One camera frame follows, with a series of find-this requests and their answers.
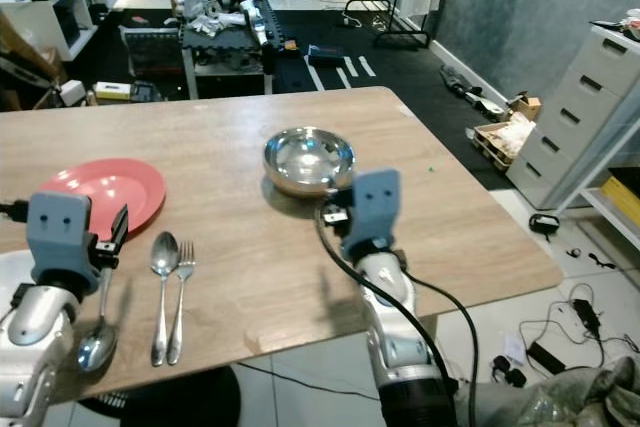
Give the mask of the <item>yellow flat box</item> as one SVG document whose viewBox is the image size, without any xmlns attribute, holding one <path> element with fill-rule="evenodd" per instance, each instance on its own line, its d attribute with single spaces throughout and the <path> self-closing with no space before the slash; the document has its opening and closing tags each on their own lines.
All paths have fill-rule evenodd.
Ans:
<svg viewBox="0 0 640 427">
<path fill-rule="evenodd" d="M 114 81 L 96 81 L 93 84 L 93 93 L 99 102 L 132 102 L 132 85 L 114 83 Z"/>
</svg>

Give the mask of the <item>white shelf unit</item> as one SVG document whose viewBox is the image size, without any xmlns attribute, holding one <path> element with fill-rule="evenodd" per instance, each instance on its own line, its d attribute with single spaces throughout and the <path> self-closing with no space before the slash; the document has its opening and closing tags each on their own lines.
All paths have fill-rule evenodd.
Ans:
<svg viewBox="0 0 640 427">
<path fill-rule="evenodd" d="M 8 17 L 12 28 L 29 46 L 72 61 L 90 43 L 118 1 L 0 0 L 0 7 L 1 14 Z"/>
</svg>

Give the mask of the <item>small cardboard box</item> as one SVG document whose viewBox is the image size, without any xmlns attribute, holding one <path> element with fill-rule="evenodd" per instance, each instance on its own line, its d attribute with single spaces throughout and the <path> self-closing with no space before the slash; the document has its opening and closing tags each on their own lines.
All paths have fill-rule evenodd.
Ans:
<svg viewBox="0 0 640 427">
<path fill-rule="evenodd" d="M 526 120 L 535 122 L 541 111 L 541 99 L 527 92 L 520 92 L 509 101 L 508 107 L 512 115 L 521 113 Z"/>
</svg>

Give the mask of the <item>black cart with clutter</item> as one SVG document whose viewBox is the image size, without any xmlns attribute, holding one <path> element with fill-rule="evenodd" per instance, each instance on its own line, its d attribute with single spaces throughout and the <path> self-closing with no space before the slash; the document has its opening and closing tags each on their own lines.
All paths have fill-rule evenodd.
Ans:
<svg viewBox="0 0 640 427">
<path fill-rule="evenodd" d="M 189 93 L 198 79 L 256 75 L 274 92 L 282 35 L 269 0 L 172 0 Z"/>
</svg>

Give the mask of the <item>olive camouflage cloth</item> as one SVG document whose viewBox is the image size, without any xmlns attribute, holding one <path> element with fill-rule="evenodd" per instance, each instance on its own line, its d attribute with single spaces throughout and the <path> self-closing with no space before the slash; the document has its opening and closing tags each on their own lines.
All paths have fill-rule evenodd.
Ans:
<svg viewBox="0 0 640 427">
<path fill-rule="evenodd" d="M 621 357 L 605 368 L 567 369 L 517 389 L 503 383 L 476 386 L 456 398 L 460 427 L 640 427 L 640 357 Z"/>
</svg>

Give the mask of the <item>wooden crate with white stuff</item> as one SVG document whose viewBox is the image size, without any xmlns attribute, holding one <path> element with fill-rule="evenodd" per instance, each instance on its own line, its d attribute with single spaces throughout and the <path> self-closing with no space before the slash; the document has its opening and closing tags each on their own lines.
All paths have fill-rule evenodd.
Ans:
<svg viewBox="0 0 640 427">
<path fill-rule="evenodd" d="M 535 126 L 536 122 L 524 113 L 515 113 L 508 121 L 472 127 L 472 144 L 490 165 L 506 172 Z"/>
</svg>

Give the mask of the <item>black round table base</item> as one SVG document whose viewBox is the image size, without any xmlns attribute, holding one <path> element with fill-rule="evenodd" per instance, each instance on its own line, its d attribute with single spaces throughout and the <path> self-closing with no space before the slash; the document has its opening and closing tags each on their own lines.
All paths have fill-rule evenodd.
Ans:
<svg viewBox="0 0 640 427">
<path fill-rule="evenodd" d="M 120 427 L 237 427 L 241 386 L 229 366 L 78 400 Z"/>
</svg>

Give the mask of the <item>small steel spoon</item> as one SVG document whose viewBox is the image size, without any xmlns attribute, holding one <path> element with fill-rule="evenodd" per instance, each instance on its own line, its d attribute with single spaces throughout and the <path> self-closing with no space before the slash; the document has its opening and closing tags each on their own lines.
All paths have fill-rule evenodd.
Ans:
<svg viewBox="0 0 640 427">
<path fill-rule="evenodd" d="M 177 267 L 179 261 L 178 241 L 170 232 L 160 232 L 156 236 L 151 250 L 151 271 L 160 277 L 159 304 L 157 304 L 157 322 L 154 343 L 151 348 L 152 367 L 163 366 L 165 362 L 166 346 L 168 346 L 168 322 L 166 322 L 166 284 L 170 273 Z"/>
</svg>

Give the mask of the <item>steel fork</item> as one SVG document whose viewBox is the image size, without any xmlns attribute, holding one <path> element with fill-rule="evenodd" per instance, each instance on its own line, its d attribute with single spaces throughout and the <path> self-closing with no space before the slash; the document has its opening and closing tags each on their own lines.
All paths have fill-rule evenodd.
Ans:
<svg viewBox="0 0 640 427">
<path fill-rule="evenodd" d="M 166 362 L 169 366 L 175 366 L 180 359 L 183 350 L 184 332 L 184 308 L 186 308 L 186 285 L 189 276 L 195 271 L 195 243 L 182 241 L 180 243 L 178 266 L 175 275 L 179 279 L 179 296 L 177 309 L 175 309 L 175 322 L 173 331 L 170 332 L 168 348 L 166 348 Z"/>
</svg>

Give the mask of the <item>black power brick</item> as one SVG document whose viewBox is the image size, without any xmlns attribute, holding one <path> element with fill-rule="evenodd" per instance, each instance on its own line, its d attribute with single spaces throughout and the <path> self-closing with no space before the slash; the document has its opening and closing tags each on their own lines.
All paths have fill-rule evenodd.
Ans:
<svg viewBox="0 0 640 427">
<path fill-rule="evenodd" d="M 543 368 L 549 376 L 559 375 L 559 373 L 566 371 L 566 364 L 564 364 L 561 359 L 550 354 L 549 351 L 539 343 L 530 343 L 527 345 L 526 355 L 536 366 Z"/>
</svg>

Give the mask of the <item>small black power adapter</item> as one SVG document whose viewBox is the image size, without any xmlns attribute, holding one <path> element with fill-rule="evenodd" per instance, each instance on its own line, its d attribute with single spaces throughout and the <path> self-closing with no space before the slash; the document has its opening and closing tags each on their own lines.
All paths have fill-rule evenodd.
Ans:
<svg viewBox="0 0 640 427">
<path fill-rule="evenodd" d="M 534 213 L 527 220 L 527 227 L 536 235 L 543 235 L 545 240 L 550 240 L 550 235 L 557 234 L 561 229 L 561 218 L 554 215 L 544 215 L 544 213 Z"/>
</svg>

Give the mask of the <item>large brown cardboard box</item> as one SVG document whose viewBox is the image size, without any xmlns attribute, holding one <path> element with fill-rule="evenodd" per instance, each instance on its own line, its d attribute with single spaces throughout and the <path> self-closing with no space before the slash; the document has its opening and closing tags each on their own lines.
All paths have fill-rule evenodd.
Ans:
<svg viewBox="0 0 640 427">
<path fill-rule="evenodd" d="M 41 49 L 33 47 L 28 40 L 24 39 L 18 33 L 18 30 L 12 25 L 12 21 L 0 14 L 0 39 L 1 52 L 4 55 L 15 55 L 23 58 L 28 63 L 32 63 L 42 74 L 46 74 L 56 84 L 61 85 L 67 80 L 67 72 L 58 57 L 58 52 L 51 49 L 47 55 Z"/>
</svg>

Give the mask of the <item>red round plate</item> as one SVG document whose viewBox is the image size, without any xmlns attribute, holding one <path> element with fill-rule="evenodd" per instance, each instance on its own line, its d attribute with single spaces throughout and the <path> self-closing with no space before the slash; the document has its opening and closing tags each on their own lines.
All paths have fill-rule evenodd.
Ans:
<svg viewBox="0 0 640 427">
<path fill-rule="evenodd" d="M 65 168 L 38 186 L 91 199 L 90 231 L 108 238 L 120 209 L 128 209 L 127 231 L 134 236 L 163 206 L 166 184 L 152 165 L 132 158 L 93 159 Z"/>
</svg>

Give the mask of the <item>black plastic crate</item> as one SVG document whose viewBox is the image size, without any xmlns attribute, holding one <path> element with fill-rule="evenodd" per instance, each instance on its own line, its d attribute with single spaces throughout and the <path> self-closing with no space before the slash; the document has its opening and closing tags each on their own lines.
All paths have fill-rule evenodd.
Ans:
<svg viewBox="0 0 640 427">
<path fill-rule="evenodd" d="M 177 28 L 122 26 L 120 35 L 134 78 L 177 76 L 186 72 Z"/>
</svg>

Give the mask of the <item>shiny steel bowl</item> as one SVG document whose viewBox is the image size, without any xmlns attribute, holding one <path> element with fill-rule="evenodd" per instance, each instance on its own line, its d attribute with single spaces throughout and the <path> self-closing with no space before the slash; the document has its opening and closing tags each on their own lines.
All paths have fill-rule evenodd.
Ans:
<svg viewBox="0 0 640 427">
<path fill-rule="evenodd" d="M 325 197 L 355 180 L 355 149 L 343 136 L 315 126 L 289 127 L 262 148 L 270 184 L 289 197 Z"/>
</svg>

